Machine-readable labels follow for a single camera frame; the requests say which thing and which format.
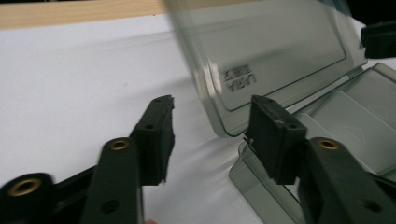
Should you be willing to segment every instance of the black plastic bracket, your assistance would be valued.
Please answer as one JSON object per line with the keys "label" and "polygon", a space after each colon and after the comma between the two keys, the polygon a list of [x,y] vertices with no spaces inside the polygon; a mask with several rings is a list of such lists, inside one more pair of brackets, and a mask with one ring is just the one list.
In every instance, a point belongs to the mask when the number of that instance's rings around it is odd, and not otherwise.
{"label": "black plastic bracket", "polygon": [[369,59],[396,57],[396,21],[381,22],[361,29],[361,43]]}

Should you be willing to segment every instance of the black plastic part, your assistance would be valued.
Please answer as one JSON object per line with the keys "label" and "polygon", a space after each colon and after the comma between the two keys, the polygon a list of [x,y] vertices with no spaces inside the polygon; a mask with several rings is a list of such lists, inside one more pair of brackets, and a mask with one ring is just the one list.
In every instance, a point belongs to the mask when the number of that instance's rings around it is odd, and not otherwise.
{"label": "black plastic part", "polygon": [[384,177],[370,174],[375,183],[392,199],[396,204],[396,183]]}
{"label": "black plastic part", "polygon": [[0,223],[49,223],[55,206],[49,175],[22,175],[0,189]]}
{"label": "black plastic part", "polygon": [[[313,217],[307,219],[307,224],[395,222],[395,204],[341,143],[327,138],[312,138],[309,143],[304,158],[316,186],[301,178],[299,189],[304,216]],[[319,189],[322,204],[318,195],[306,190],[312,188]],[[316,207],[321,207],[316,210],[319,214],[309,214]]]}
{"label": "black plastic part", "polygon": [[139,155],[133,138],[105,144],[85,202],[81,224],[143,224]]}
{"label": "black plastic part", "polygon": [[158,185],[166,179],[169,157],[175,144],[173,108],[174,99],[170,95],[152,100],[131,133],[140,149],[142,186]]}
{"label": "black plastic part", "polygon": [[79,223],[95,168],[91,167],[56,184],[57,204],[50,223]]}
{"label": "black plastic part", "polygon": [[347,0],[352,17],[364,24],[395,21],[393,2],[389,0]]}
{"label": "black plastic part", "polygon": [[361,29],[361,43],[366,47],[366,58],[396,57],[396,21],[364,27]]}
{"label": "black plastic part", "polygon": [[276,101],[253,95],[245,136],[277,184],[294,184],[306,128]]}

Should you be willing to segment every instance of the transparent plastic sheet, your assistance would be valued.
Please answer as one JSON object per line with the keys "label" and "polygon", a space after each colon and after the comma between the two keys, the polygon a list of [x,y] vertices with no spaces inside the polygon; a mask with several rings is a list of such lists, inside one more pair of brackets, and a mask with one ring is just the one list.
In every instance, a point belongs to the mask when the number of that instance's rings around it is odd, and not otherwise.
{"label": "transparent plastic sheet", "polygon": [[252,94],[292,105],[366,62],[348,18],[319,1],[165,2],[218,135],[246,129]]}

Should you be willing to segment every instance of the screw hole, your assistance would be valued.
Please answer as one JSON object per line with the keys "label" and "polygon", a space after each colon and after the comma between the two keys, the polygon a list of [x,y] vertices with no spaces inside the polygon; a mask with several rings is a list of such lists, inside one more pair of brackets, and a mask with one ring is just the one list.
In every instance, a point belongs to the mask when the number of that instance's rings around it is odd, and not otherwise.
{"label": "screw hole", "polygon": [[129,142],[125,141],[125,140],[120,140],[120,141],[116,141],[113,144],[111,144],[111,149],[113,150],[122,150],[125,149],[129,146]]}
{"label": "screw hole", "polygon": [[371,200],[360,199],[360,200],[358,200],[358,202],[361,206],[363,206],[364,208],[366,208],[372,212],[379,213],[382,211],[381,206],[378,203],[375,203]]}
{"label": "screw hole", "polygon": [[29,194],[38,189],[40,185],[41,180],[38,178],[24,179],[12,186],[12,188],[8,191],[8,195],[18,197]]}
{"label": "screw hole", "polygon": [[119,201],[117,200],[108,200],[107,202],[102,204],[101,210],[105,214],[110,214],[115,212],[120,206]]}
{"label": "screw hole", "polygon": [[320,141],[318,141],[318,144],[321,147],[324,147],[327,149],[338,149],[339,148],[338,144],[331,140],[320,140]]}

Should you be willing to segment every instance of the white table surface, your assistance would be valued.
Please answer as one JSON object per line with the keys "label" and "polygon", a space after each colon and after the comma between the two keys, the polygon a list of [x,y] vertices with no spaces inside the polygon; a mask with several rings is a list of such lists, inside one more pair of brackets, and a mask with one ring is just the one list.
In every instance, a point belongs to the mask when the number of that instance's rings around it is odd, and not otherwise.
{"label": "white table surface", "polygon": [[176,145],[166,184],[144,188],[146,218],[261,223],[228,177],[241,137],[212,131],[171,30],[160,15],[0,31],[0,185],[95,165],[151,99],[172,94]]}

